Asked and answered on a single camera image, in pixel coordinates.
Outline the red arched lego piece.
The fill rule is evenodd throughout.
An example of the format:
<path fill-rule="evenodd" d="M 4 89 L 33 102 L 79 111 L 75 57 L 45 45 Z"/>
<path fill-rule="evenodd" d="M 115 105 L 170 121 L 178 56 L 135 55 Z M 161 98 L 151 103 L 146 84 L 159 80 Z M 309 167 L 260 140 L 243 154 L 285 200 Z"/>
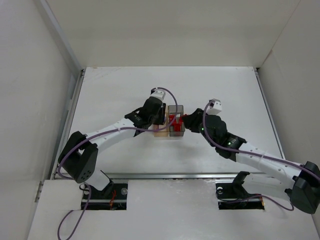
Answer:
<path fill-rule="evenodd" d="M 172 124 L 172 131 L 173 132 L 182 132 L 183 131 L 183 122 L 182 121 L 175 121 L 173 124 Z"/>

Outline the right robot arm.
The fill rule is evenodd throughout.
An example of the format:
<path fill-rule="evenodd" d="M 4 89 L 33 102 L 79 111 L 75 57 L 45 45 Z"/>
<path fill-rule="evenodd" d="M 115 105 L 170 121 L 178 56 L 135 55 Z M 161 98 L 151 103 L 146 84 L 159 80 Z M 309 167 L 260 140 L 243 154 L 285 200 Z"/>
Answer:
<path fill-rule="evenodd" d="M 227 130 L 226 123 L 214 114 L 198 108 L 182 116 L 184 126 L 201 134 L 218 155 L 235 163 L 250 166 L 270 176 L 258 177 L 241 171 L 230 183 L 236 202 L 255 195 L 268 195 L 287 200 L 307 214 L 315 214 L 320 204 L 320 169 L 311 162 L 304 164 L 276 158 L 244 138 Z"/>

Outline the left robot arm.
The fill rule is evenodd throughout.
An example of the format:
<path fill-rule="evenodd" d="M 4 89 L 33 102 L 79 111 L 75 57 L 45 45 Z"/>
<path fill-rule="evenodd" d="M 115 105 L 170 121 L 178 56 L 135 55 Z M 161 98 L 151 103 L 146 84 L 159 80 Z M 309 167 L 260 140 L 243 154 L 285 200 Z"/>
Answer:
<path fill-rule="evenodd" d="M 164 97 L 150 96 L 142 107 L 101 130 L 83 134 L 72 133 L 59 158 L 58 167 L 78 184 L 87 184 L 102 196 L 113 190 L 113 181 L 97 168 L 98 154 L 107 148 L 146 132 L 151 125 L 165 122 Z"/>

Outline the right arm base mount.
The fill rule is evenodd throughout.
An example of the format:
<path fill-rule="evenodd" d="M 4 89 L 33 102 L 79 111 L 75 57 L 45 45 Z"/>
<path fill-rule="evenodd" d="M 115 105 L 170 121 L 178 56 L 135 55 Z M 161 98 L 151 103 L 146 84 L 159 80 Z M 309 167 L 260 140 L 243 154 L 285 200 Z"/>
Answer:
<path fill-rule="evenodd" d="M 264 210 L 264 202 L 262 197 L 255 197 L 255 194 L 248 193 L 243 184 L 245 178 L 251 176 L 247 171 L 241 171 L 231 182 L 215 183 L 215 196 L 218 200 L 219 210 Z"/>

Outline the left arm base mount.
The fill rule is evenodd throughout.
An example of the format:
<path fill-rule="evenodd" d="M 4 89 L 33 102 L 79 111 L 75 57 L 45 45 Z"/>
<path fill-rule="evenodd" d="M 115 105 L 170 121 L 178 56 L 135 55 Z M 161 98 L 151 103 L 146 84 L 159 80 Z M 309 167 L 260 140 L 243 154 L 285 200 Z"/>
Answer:
<path fill-rule="evenodd" d="M 89 187 L 81 184 L 79 189 L 82 191 L 81 209 L 85 208 L 86 203 L 87 210 L 126 210 L 127 209 L 127 197 L 128 197 L 128 182 L 123 180 L 113 181 L 103 171 L 101 174 L 109 180 L 109 184 L 102 191 L 97 190 L 91 186 L 91 195 L 89 197 Z"/>

